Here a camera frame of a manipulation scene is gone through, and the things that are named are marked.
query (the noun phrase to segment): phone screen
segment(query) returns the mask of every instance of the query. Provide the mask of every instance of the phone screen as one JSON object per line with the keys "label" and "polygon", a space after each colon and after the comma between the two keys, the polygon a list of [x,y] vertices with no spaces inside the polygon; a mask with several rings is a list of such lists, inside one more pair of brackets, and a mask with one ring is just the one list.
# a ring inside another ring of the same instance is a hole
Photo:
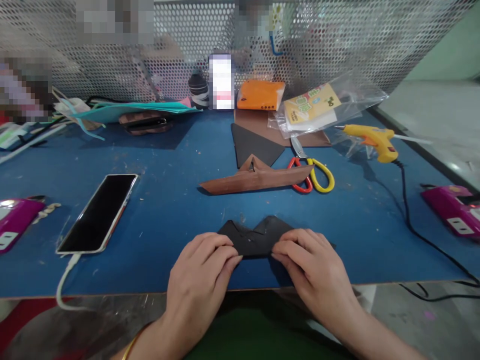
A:
{"label": "phone screen", "polygon": [[216,110],[235,109],[235,73],[230,54],[212,54],[210,68],[210,107]]}
{"label": "phone screen", "polygon": [[110,228],[118,221],[137,177],[135,174],[108,175],[73,224],[57,253],[99,250],[113,232]]}

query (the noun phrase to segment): black paper triangle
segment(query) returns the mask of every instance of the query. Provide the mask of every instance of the black paper triangle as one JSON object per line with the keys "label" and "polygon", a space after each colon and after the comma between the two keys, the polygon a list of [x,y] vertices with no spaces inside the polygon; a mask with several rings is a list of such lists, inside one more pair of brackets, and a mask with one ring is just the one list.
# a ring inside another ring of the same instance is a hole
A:
{"label": "black paper triangle", "polygon": [[226,235],[233,243],[239,255],[245,258],[266,258],[283,234],[293,227],[276,216],[267,216],[253,230],[242,224],[228,220],[218,234]]}
{"label": "black paper triangle", "polygon": [[285,150],[284,146],[235,123],[231,124],[231,134],[235,145],[236,167],[238,169],[240,169],[251,154],[271,167]]}

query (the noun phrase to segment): gray floor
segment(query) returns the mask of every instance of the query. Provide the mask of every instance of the gray floor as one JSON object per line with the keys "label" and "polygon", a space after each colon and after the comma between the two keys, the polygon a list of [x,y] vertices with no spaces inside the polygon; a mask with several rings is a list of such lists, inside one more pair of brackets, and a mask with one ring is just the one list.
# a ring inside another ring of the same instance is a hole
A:
{"label": "gray floor", "polygon": [[[411,285],[421,292],[416,285]],[[454,283],[426,284],[430,296],[480,295]],[[148,321],[165,309],[164,295],[76,299],[94,312],[49,310],[31,321],[12,342],[3,359],[55,359],[89,347],[87,359],[108,359]],[[429,359],[480,359],[480,299],[424,302],[398,285],[379,285],[372,314]]]}
{"label": "gray floor", "polygon": [[[422,291],[409,285],[416,293]],[[480,295],[455,283],[424,284],[431,298]],[[480,359],[480,299],[421,301],[398,285],[377,287],[372,314],[429,359]]]}

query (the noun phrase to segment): yellow glue gun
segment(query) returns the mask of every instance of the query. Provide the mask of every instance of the yellow glue gun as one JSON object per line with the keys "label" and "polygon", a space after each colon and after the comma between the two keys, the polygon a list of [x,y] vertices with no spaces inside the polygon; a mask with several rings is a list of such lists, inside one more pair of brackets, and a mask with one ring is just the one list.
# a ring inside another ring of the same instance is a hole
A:
{"label": "yellow glue gun", "polygon": [[345,125],[335,126],[335,128],[343,130],[347,135],[363,138],[362,144],[375,148],[380,163],[391,163],[399,157],[399,153],[390,142],[395,135],[393,130],[365,125]]}

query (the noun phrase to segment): metal mesh panel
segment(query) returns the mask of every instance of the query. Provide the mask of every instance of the metal mesh panel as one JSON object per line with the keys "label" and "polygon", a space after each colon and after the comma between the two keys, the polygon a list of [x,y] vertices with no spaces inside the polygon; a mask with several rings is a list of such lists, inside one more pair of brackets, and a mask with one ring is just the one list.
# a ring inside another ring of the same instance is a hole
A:
{"label": "metal mesh panel", "polygon": [[48,51],[53,84],[80,98],[181,99],[194,69],[208,77],[215,51],[232,53],[237,89],[257,77],[297,95],[357,68],[389,93],[474,3],[156,2],[154,43],[131,46],[77,42],[75,0],[0,0],[0,50]]}

